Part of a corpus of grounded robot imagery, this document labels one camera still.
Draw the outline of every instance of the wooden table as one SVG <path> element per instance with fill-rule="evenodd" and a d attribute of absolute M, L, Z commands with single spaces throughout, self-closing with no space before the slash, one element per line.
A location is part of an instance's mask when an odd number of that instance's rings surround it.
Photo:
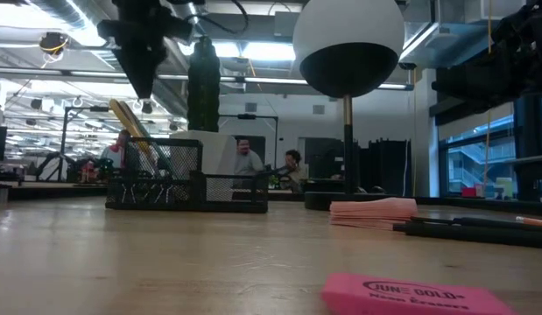
<path fill-rule="evenodd" d="M 487 287 L 520 314 L 542 314 L 542 249 L 333 227 L 301 203 L 239 214 L 105 211 L 103 202 L 0 208 L 0 315 L 328 314 L 319 293 L 333 272 Z"/>

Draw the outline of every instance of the person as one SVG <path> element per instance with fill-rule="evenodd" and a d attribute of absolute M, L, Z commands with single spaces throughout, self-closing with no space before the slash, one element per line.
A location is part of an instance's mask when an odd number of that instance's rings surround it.
<path fill-rule="evenodd" d="M 307 179 L 305 169 L 299 164 L 302 156 L 297 150 L 289 150 L 285 154 L 285 170 L 279 173 L 280 187 L 290 189 L 293 193 L 303 193 L 302 184 Z"/>
<path fill-rule="evenodd" d="M 124 168 L 124 146 L 130 138 L 130 132 L 126 129 L 119 132 L 116 143 L 106 147 L 100 158 L 108 158 L 113 161 L 113 168 Z"/>
<path fill-rule="evenodd" d="M 250 141 L 242 136 L 236 137 L 235 175 L 255 176 L 264 170 L 261 158 L 250 149 Z"/>

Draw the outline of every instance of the pink eraser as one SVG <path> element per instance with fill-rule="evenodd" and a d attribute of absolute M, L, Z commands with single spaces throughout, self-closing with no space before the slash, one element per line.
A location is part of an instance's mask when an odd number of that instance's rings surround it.
<path fill-rule="evenodd" d="M 333 274 L 321 297 L 337 315 L 516 315 L 488 290 Z"/>

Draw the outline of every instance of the black wire mesh organizer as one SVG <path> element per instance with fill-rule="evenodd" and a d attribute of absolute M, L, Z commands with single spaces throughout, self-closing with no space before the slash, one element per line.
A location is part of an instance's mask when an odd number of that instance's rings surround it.
<path fill-rule="evenodd" d="M 211 175 L 201 171 L 202 143 L 132 138 L 123 171 L 109 181 L 105 207 L 258 213 L 268 210 L 268 175 Z"/>

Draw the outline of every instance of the gray shirt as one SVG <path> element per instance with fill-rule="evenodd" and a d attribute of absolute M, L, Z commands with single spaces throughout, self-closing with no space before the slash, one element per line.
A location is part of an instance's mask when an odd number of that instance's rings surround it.
<path fill-rule="evenodd" d="M 252 150 L 246 155 L 236 154 L 235 175 L 253 176 L 263 170 L 261 158 Z"/>

